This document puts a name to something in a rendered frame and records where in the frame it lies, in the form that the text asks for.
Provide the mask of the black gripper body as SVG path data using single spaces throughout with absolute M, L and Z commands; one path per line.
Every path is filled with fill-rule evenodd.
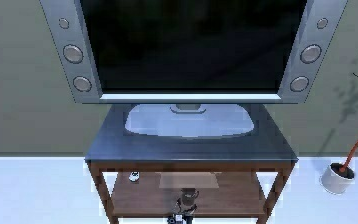
M 174 214 L 179 214 L 183 216 L 192 216 L 197 210 L 198 206 L 196 204 L 190 207 L 183 207 L 181 205 L 177 205 L 177 209 L 174 211 Z

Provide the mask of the grey-brown mug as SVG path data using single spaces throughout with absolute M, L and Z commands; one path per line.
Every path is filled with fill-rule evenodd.
M 185 206 L 192 206 L 199 196 L 199 191 L 196 188 L 183 188 L 181 192 L 181 202 Z

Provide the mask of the flat tan sheet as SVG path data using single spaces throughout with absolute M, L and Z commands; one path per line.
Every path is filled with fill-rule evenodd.
M 162 172 L 159 187 L 163 189 L 217 189 L 216 175 L 210 172 Z

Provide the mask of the dark-topped wooden television table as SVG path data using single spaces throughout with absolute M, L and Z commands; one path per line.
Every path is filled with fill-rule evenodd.
M 162 172 L 216 175 L 194 217 L 266 224 L 297 160 L 261 104 L 115 104 L 85 157 L 110 224 L 174 213 L 183 188 L 160 188 Z

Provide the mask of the house plant in white pot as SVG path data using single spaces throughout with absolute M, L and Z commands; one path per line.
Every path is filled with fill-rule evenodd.
M 351 147 L 343 163 L 331 163 L 321 175 L 320 184 L 328 193 L 341 195 L 354 182 L 356 174 L 349 164 L 357 149 L 358 139 Z

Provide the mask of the silver flat television set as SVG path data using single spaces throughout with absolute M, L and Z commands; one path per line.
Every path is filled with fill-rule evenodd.
M 304 102 L 348 0 L 39 0 L 73 99 L 127 131 L 252 132 L 253 104 Z

